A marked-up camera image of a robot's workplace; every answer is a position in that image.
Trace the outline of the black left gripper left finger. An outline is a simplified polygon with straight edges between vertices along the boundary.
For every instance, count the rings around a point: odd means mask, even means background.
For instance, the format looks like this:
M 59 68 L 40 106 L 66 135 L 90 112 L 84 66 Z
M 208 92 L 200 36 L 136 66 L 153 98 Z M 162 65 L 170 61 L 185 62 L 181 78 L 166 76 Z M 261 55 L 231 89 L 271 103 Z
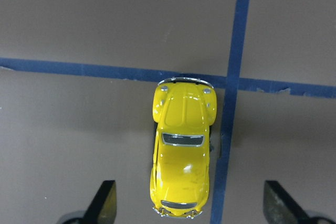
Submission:
M 116 181 L 105 180 L 85 212 L 82 223 L 114 223 L 116 215 Z

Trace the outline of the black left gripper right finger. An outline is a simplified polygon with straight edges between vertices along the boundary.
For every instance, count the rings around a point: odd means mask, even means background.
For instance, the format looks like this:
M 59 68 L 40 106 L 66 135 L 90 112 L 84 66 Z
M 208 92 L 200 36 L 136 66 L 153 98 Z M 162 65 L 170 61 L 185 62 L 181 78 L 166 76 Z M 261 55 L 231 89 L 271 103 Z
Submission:
M 309 223 L 310 217 L 276 180 L 264 183 L 263 213 L 268 223 Z

